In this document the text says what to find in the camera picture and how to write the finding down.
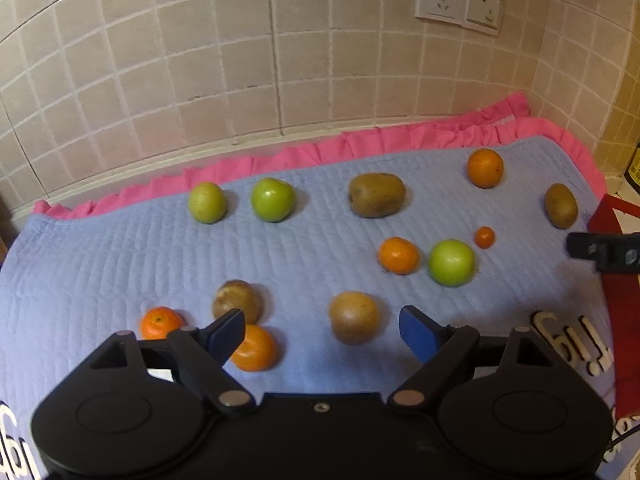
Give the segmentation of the round brown kiwi front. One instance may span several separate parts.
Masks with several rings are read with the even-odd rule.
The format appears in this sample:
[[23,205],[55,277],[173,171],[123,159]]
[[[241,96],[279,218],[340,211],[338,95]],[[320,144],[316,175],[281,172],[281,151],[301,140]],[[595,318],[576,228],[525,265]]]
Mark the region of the round brown kiwi front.
[[381,313],[376,302],[356,290],[341,292],[331,300],[329,319],[334,336],[344,344],[369,341],[376,336],[381,325]]

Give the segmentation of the red white cardboard box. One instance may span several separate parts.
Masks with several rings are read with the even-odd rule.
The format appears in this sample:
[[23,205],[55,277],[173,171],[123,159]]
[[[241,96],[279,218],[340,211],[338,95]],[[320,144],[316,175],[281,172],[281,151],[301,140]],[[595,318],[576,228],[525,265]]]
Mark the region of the red white cardboard box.
[[[639,207],[606,194],[588,222],[591,233],[622,235],[616,212],[639,218]],[[613,336],[616,417],[639,414],[639,279],[634,274],[602,274]]]

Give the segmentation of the orange tangerine near finger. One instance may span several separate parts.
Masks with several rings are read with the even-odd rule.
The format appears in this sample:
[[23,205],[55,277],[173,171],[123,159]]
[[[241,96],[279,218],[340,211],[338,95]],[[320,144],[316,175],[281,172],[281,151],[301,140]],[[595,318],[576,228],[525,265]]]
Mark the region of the orange tangerine near finger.
[[243,372],[262,372],[274,367],[279,359],[276,338],[256,324],[245,326],[242,344],[233,352],[231,362]]

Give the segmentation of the orange tangerine front left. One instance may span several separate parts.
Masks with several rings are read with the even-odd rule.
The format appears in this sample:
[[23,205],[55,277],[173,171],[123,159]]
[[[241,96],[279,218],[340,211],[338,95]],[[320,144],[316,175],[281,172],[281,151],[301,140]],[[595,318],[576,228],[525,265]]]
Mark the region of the orange tangerine front left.
[[186,322],[177,311],[155,307],[142,316],[140,333],[145,340],[165,339],[169,333],[185,325]]

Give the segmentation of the brown spotted kiwi left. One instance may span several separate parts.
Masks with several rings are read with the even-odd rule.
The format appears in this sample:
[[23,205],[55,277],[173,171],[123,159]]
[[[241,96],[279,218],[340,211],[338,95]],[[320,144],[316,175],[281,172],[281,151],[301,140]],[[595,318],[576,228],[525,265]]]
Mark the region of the brown spotted kiwi left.
[[262,296],[246,281],[225,282],[216,291],[212,307],[214,318],[221,318],[234,309],[244,313],[246,324],[256,324],[262,316]]

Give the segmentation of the brown kiwi far right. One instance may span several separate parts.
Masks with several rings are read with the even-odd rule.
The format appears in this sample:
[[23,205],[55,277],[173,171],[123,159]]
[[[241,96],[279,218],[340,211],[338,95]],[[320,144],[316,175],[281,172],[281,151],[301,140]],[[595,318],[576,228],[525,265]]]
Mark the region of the brown kiwi far right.
[[566,230],[578,217],[576,198],[565,184],[552,184],[544,194],[544,211],[557,229]]

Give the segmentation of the dark soy sauce bottle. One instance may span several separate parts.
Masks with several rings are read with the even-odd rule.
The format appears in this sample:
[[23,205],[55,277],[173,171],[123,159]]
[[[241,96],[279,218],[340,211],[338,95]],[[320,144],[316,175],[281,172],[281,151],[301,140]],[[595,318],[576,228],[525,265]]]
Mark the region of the dark soy sauce bottle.
[[625,171],[625,180],[634,189],[634,192],[640,194],[640,143],[634,149],[634,154]]

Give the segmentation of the green apple centre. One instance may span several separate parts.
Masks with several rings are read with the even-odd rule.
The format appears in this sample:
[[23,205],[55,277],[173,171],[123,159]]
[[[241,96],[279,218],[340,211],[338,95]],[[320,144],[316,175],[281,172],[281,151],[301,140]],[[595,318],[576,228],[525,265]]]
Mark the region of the green apple centre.
[[471,281],[475,272],[475,254],[461,240],[441,240],[428,255],[427,269],[438,284],[458,287]]

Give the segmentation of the orange tangerine centre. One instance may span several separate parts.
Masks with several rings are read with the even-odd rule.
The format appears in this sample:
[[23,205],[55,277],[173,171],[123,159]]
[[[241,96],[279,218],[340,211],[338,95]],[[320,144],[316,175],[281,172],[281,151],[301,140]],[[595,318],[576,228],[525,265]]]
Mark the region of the orange tangerine centre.
[[390,237],[378,248],[378,263],[388,272],[413,273],[420,266],[420,250],[401,237]]

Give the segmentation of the tiny orange kumquat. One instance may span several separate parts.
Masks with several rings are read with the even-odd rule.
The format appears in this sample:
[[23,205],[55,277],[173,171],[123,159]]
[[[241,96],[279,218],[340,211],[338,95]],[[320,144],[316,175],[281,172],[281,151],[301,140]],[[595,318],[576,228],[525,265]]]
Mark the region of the tiny orange kumquat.
[[474,234],[474,243],[480,249],[488,249],[496,241],[496,233],[489,226],[481,226]]

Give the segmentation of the blue quilted mat pink trim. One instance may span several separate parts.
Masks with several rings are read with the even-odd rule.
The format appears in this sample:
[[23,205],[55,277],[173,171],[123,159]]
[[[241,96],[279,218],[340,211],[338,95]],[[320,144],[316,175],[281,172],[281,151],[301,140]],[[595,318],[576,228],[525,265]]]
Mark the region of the blue quilted mat pink trim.
[[[466,175],[481,148],[503,159],[501,182],[478,188]],[[348,186],[358,174],[400,177],[401,210],[357,216]],[[280,222],[250,203],[263,178],[288,182],[296,204]],[[213,224],[188,208],[194,186],[213,182],[227,212]],[[37,205],[1,269],[1,474],[37,479],[43,468],[29,431],[37,404],[104,339],[135,330],[152,307],[178,310],[195,325],[212,318],[225,281],[254,284],[264,323],[284,356],[267,373],[240,373],[252,393],[392,389],[416,368],[401,342],[398,310],[412,304],[438,322],[502,335],[532,324],[600,393],[613,390],[613,338],[599,278],[572,260],[565,234],[544,213],[544,193],[565,184],[583,230],[604,193],[589,152],[567,131],[533,118],[512,94],[478,112],[423,124],[354,131],[270,157],[242,157],[186,170],[94,203]],[[481,226],[496,233],[474,243]],[[378,248],[401,237],[420,250],[411,274],[386,271]],[[441,240],[475,254],[471,281],[442,286],[427,261]],[[363,344],[332,332],[329,304],[341,292],[369,295],[380,330]]]

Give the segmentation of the yellow-green apple far left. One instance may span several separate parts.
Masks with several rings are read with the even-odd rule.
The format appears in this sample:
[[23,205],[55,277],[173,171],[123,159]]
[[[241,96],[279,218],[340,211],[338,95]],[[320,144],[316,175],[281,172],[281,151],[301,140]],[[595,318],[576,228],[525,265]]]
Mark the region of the yellow-green apple far left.
[[194,220],[213,224],[224,218],[227,201],[224,191],[213,182],[202,182],[192,188],[188,208]]

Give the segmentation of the large orange back right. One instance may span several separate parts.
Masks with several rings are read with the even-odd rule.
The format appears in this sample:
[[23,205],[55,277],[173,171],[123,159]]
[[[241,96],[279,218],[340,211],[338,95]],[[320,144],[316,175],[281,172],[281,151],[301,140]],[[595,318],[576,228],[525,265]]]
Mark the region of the large orange back right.
[[495,188],[502,180],[502,157],[489,148],[473,152],[466,163],[466,175],[478,188]]

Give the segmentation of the green apple back row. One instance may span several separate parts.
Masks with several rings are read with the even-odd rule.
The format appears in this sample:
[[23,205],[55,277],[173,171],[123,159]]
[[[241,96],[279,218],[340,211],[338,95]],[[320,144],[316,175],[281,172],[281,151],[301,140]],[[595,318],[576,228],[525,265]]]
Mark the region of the green apple back row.
[[254,184],[250,203],[260,220],[280,222],[293,211],[296,193],[288,182],[275,178],[263,178]]

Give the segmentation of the large brown kiwi back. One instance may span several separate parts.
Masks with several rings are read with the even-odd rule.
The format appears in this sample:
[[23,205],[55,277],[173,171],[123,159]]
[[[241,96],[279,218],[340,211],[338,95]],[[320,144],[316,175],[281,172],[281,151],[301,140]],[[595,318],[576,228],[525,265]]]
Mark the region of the large brown kiwi back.
[[362,218],[383,218],[401,210],[406,187],[400,177],[384,172],[358,174],[348,186],[348,202]]

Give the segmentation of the right white wall socket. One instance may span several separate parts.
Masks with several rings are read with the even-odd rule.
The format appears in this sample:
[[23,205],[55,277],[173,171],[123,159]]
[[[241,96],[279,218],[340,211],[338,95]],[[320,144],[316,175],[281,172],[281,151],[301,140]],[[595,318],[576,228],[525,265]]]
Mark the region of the right white wall socket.
[[463,26],[474,32],[497,37],[502,20],[503,0],[466,0]]

